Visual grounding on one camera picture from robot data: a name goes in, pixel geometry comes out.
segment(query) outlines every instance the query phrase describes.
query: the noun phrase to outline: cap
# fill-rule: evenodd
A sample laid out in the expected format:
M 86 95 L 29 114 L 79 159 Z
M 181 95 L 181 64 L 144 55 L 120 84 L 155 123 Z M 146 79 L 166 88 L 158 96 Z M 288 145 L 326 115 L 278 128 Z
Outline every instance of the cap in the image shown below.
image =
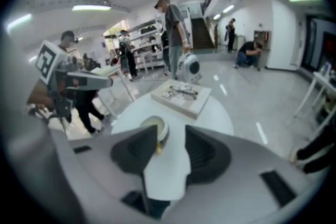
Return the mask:
M 62 33 L 61 40 L 63 40 L 65 37 L 70 37 L 70 42 L 75 42 L 75 34 L 74 32 L 68 30 Z
M 168 3 L 170 2 L 170 0 L 158 0 L 158 1 L 157 1 L 157 4 L 154 6 L 154 8 L 155 8 L 155 9 L 158 9 L 158 5 L 159 5 L 159 3 L 162 2 L 162 1 L 168 1 Z

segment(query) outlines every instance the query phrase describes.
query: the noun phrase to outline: floor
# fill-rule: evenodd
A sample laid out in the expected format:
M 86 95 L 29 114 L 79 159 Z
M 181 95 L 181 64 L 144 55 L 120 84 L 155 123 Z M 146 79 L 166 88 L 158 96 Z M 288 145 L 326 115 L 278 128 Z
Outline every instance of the floor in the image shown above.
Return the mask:
M 215 97 L 227 110 L 235 135 L 263 144 L 282 158 L 287 159 L 293 147 L 308 143 L 316 128 L 315 112 L 310 107 L 315 90 L 297 118 L 293 113 L 308 90 L 309 83 L 294 72 L 240 68 L 234 69 L 232 61 L 201 62 L 204 74 L 200 84 L 212 89 Z M 168 77 L 163 68 L 140 73 L 140 79 L 127 85 L 135 98 L 154 90 Z M 130 104 L 120 79 L 115 79 L 114 110 L 120 114 Z M 105 123 L 104 134 L 111 133 L 110 123 Z

